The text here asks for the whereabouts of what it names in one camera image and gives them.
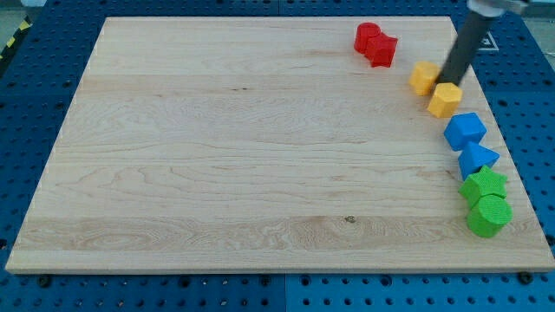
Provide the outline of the silver rod mount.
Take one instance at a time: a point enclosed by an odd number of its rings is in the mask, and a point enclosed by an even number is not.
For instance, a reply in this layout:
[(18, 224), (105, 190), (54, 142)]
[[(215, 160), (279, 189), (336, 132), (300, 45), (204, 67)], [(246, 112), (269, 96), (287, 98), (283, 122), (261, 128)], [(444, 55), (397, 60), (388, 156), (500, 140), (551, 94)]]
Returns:
[(521, 14), (527, 6), (524, 0), (467, 0), (467, 7), (484, 17), (500, 17), (507, 11)]

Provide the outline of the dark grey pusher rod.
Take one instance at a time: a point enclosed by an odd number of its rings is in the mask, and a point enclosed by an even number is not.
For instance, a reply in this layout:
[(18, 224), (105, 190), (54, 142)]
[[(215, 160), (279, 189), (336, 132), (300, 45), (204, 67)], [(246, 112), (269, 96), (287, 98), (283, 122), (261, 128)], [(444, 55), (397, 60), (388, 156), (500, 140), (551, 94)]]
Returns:
[(483, 16), (472, 10), (468, 12), (436, 79), (437, 83), (450, 82), (456, 86), (460, 85), (476, 56), (482, 39), (494, 21), (494, 17)]

